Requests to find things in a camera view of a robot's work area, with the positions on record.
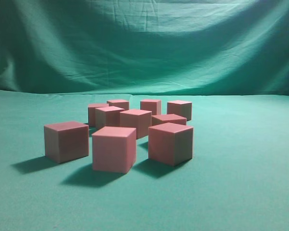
wooden block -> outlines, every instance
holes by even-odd
[[[131,109],[120,113],[120,126],[136,128],[137,139],[145,137],[151,126],[151,111]]]
[[[136,129],[103,127],[92,135],[93,169],[127,173],[136,161]]]
[[[167,104],[167,114],[176,114],[185,117],[187,121],[192,117],[192,102],[175,100]]]
[[[108,100],[109,106],[116,106],[123,108],[124,110],[129,110],[129,101],[127,100]]]
[[[164,123],[174,123],[186,125],[187,119],[185,117],[175,115],[175,114],[166,114],[166,115],[152,115],[152,125],[164,124]]]
[[[101,129],[104,126],[118,127],[120,126],[120,112],[123,108],[109,106],[99,107],[95,109],[95,127]]]
[[[149,158],[175,166],[192,159],[193,127],[165,123],[149,127]]]
[[[162,113],[162,101],[161,100],[141,100],[140,109],[151,111],[152,115],[160,115]]]
[[[70,121],[44,126],[45,156],[63,163],[88,156],[88,125]]]
[[[95,109],[108,106],[108,103],[90,103],[88,105],[88,125],[90,127],[95,127]]]

pink cube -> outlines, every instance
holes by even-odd
[[[152,115],[160,115],[162,113],[162,101],[161,100],[141,100],[140,109],[151,111]]]
[[[183,116],[187,121],[191,120],[192,102],[175,100],[169,101],[167,105],[167,114],[176,114]]]
[[[145,137],[151,126],[151,111],[131,109],[120,113],[120,126],[136,128],[137,139]]]
[[[99,107],[95,109],[95,127],[101,129],[104,126],[118,127],[120,126],[120,112],[123,108],[109,106]]]
[[[92,135],[93,169],[127,173],[136,161],[136,129],[103,127]]]
[[[192,159],[193,127],[165,123],[149,127],[149,158],[175,166]]]
[[[164,124],[164,123],[174,123],[186,125],[187,119],[185,117],[175,115],[175,114],[166,114],[166,115],[152,115],[152,125]]]
[[[88,125],[75,121],[44,125],[45,156],[63,163],[88,156]]]
[[[88,125],[90,127],[95,127],[95,109],[108,106],[108,103],[90,103],[88,105]]]
[[[129,101],[127,100],[108,100],[109,106],[116,106],[123,108],[124,110],[129,110]]]

green cloth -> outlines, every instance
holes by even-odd
[[[0,0],[0,90],[289,94],[289,0]]]
[[[44,157],[44,124],[86,123],[89,103],[145,98],[161,99],[163,113],[167,101],[193,102],[192,160],[148,161],[147,137],[126,175],[92,171],[91,150],[61,165]],[[0,91],[0,231],[34,230],[289,231],[289,96]]]

green backdrop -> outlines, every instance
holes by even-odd
[[[0,0],[0,90],[289,94],[289,0]]]

green tablecloth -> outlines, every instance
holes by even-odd
[[[108,99],[193,102],[194,158],[126,175],[44,158],[43,125],[86,123]],[[39,95],[0,91],[0,231],[289,231],[289,96]]]

